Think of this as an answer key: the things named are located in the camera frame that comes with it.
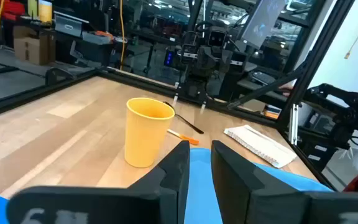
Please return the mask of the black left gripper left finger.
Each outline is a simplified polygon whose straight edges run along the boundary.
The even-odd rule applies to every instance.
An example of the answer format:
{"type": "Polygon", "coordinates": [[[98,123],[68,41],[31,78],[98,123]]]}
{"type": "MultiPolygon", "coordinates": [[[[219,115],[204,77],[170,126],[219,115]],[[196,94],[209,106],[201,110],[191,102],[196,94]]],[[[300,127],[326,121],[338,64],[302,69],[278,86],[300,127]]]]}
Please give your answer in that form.
{"type": "Polygon", "coordinates": [[[185,221],[190,179],[190,143],[178,143],[152,170],[131,184],[131,190],[168,194],[160,203],[165,223],[185,221]]]}

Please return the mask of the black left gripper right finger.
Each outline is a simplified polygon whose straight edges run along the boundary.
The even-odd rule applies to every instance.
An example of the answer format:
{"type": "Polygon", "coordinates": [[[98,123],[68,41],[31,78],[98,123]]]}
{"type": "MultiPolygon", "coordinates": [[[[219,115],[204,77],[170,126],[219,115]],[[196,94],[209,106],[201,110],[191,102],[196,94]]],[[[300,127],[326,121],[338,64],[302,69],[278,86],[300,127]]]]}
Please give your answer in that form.
{"type": "Polygon", "coordinates": [[[221,141],[211,145],[211,170],[224,223],[304,223],[308,197],[221,141]]]}

